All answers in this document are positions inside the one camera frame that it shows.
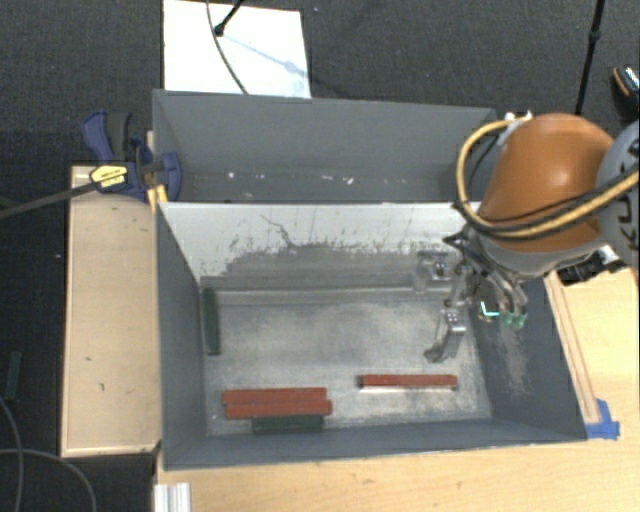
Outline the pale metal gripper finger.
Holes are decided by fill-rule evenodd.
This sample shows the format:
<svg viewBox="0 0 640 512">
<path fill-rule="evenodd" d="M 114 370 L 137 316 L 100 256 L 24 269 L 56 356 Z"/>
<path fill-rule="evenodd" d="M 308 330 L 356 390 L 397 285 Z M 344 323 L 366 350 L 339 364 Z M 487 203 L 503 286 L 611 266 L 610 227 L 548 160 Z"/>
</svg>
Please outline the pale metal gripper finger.
<svg viewBox="0 0 640 512">
<path fill-rule="evenodd" d="M 444 286 L 451 280 L 446 251 L 418 251 L 413 275 L 413 288 L 418 293 Z"/>
<path fill-rule="evenodd" d="M 424 356 L 430 363 L 455 359 L 467 332 L 463 313 L 458 309 L 443 309 L 438 317 L 435 340 Z"/>
</svg>

